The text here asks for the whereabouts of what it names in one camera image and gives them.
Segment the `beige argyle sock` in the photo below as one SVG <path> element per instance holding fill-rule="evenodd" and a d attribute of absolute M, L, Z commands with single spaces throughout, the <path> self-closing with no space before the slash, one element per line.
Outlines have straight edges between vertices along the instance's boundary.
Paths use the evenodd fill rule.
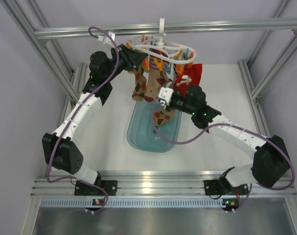
<path fill-rule="evenodd" d="M 167 75 L 157 78 L 156 81 L 154 82 L 154 89 L 153 89 L 153 98 L 157 98 L 160 88 L 161 87 L 166 87 L 166 88 L 173 88 L 173 80 L 168 78 Z M 171 118 L 175 116 L 175 111 L 174 110 L 166 110 L 164 108 L 160 108 L 158 111 L 154 112 L 154 124 L 156 127 L 161 126 L 168 122 Z"/>
<path fill-rule="evenodd" d="M 135 76 L 135 88 L 132 93 L 132 99 L 136 102 L 141 102 L 144 100 L 147 83 L 147 79 L 144 76 L 144 73 L 148 71 L 149 69 L 144 65 L 140 65 L 133 70 L 133 74 Z"/>

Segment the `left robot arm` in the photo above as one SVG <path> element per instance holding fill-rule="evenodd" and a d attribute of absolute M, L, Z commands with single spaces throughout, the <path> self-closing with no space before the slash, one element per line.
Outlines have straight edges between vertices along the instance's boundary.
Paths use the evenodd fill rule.
<path fill-rule="evenodd" d="M 107 195 L 102 187 L 101 174 L 84 163 L 76 142 L 109 98 L 113 89 L 110 82 L 121 72 L 138 68 L 148 57 L 146 53 L 123 44 L 112 48 L 111 55 L 109 58 L 105 52 L 97 51 L 90 56 L 90 77 L 77 104 L 53 133 L 46 133 L 42 138 L 49 183 L 54 182 L 50 172 L 55 168 L 68 173 L 68 179 L 75 179 L 89 193 Z"/>

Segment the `white round clip hanger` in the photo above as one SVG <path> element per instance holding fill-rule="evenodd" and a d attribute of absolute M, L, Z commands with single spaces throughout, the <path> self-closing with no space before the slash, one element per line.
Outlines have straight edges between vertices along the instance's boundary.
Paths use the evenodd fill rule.
<path fill-rule="evenodd" d="M 167 41 L 164 39 L 165 19 L 161 18 L 157 35 L 143 34 L 132 36 L 127 42 L 127 47 L 147 53 L 161 61 L 178 65 L 190 64 L 195 61 L 197 52 L 191 47 Z"/>

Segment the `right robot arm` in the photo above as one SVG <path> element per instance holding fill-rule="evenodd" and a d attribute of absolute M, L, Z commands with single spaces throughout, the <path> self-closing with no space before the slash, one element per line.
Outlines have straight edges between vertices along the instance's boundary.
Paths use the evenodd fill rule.
<path fill-rule="evenodd" d="M 207 104 L 206 94 L 198 85 L 189 86 L 185 94 L 172 88 L 160 88 L 159 104 L 165 110 L 178 110 L 189 114 L 193 124 L 202 133 L 221 137 L 252 159 L 251 164 L 230 167 L 218 180 L 221 194 L 232 194 L 239 186 L 259 184 L 269 190 L 287 171 L 291 171 L 291 182 L 282 187 L 290 188 L 295 182 L 295 169 L 288 156 L 284 140 L 274 135 L 266 137 L 235 125 L 222 113 Z"/>

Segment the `beige purple striped sock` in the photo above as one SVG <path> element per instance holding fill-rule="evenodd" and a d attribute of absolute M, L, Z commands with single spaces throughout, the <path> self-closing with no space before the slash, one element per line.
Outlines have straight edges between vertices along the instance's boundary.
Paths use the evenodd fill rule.
<path fill-rule="evenodd" d="M 144 92 L 144 100 L 147 102 L 153 102 L 158 97 L 159 89 L 163 85 L 163 82 L 162 71 L 155 63 L 155 57 L 150 56 L 148 81 Z"/>

